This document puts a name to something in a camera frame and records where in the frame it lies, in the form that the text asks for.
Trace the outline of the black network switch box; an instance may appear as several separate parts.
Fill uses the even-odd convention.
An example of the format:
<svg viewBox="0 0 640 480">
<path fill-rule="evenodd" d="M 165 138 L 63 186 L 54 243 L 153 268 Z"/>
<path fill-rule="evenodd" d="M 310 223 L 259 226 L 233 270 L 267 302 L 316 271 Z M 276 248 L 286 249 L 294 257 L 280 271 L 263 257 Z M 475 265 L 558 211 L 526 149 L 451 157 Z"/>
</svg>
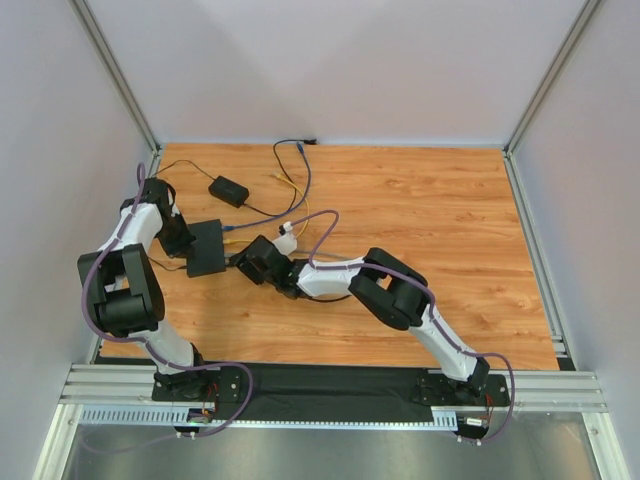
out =
<svg viewBox="0 0 640 480">
<path fill-rule="evenodd" d="M 187 276 L 196 278 L 226 270 L 222 224 L 219 219 L 189 225 L 195 241 L 187 258 Z"/>
</svg>

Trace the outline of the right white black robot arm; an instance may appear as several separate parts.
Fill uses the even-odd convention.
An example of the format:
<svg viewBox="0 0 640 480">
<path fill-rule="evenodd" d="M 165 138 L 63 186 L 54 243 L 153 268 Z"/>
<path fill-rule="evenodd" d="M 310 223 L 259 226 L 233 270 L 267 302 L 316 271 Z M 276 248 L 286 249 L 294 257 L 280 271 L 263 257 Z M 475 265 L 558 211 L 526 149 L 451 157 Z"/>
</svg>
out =
<svg viewBox="0 0 640 480">
<path fill-rule="evenodd" d="M 362 257 L 340 262 L 291 259 L 259 236 L 229 263 L 254 284 L 267 283 L 290 299 L 355 298 L 384 325 L 412 334 L 460 393 L 484 393 L 488 362 L 444 320 L 427 280 L 385 250 L 372 248 Z"/>
</svg>

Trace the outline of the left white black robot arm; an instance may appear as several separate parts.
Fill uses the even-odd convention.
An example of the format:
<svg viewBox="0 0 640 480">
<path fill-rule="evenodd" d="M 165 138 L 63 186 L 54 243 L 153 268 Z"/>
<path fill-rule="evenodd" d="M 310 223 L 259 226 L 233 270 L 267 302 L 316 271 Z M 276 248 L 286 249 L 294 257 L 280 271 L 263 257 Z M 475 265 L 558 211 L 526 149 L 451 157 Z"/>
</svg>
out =
<svg viewBox="0 0 640 480">
<path fill-rule="evenodd" d="M 140 182 L 136 196 L 122 204 L 109 239 L 77 261 L 81 308 L 99 337 L 147 353 L 156 365 L 155 382 L 166 395 L 198 400 L 206 391 L 206 379 L 196 370 L 202 356 L 166 319 L 164 295 L 148 256 L 155 239 L 171 258 L 192 254 L 196 237 L 175 197 L 175 189 L 163 180 Z"/>
</svg>

